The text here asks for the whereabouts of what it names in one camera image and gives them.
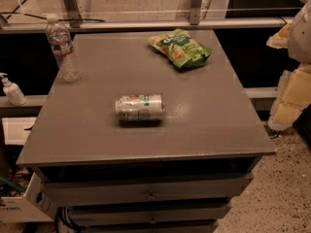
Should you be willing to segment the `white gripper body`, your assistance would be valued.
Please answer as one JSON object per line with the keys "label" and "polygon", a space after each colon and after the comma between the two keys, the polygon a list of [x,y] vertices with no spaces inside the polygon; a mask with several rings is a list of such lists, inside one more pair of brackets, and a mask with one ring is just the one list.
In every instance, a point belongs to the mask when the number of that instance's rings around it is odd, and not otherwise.
{"label": "white gripper body", "polygon": [[311,63],[311,0],[294,17],[288,40],[289,57]]}

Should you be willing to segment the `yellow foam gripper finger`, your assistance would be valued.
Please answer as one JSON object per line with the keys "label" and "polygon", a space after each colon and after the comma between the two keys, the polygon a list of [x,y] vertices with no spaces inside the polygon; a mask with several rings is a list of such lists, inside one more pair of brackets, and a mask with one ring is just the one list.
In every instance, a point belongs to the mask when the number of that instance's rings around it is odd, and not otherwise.
{"label": "yellow foam gripper finger", "polygon": [[274,49],[286,49],[291,30],[291,24],[287,23],[277,33],[269,37],[266,44]]}
{"label": "yellow foam gripper finger", "polygon": [[303,110],[311,104],[311,65],[300,64],[297,69],[285,70],[277,87],[268,126],[275,131],[291,127]]}

